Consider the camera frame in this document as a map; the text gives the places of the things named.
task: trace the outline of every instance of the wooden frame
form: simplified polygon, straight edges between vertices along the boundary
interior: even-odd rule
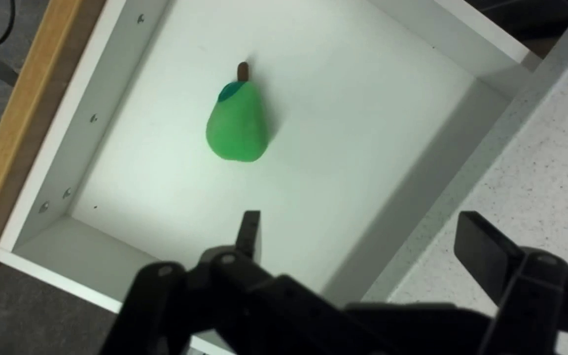
[[[0,121],[0,235],[104,0],[49,3]]]

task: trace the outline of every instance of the drawer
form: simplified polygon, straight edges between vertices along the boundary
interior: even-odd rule
[[[240,62],[269,129],[250,164],[204,141]],[[118,312],[137,269],[191,269],[258,210],[266,271],[360,300],[534,66],[459,0],[108,0],[0,263]]]

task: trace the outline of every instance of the cable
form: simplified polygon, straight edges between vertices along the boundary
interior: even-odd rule
[[[0,36],[0,44],[3,44],[9,38],[9,32],[13,28],[13,18],[15,18],[15,0],[9,0],[9,18],[7,18],[7,28],[5,32]]]

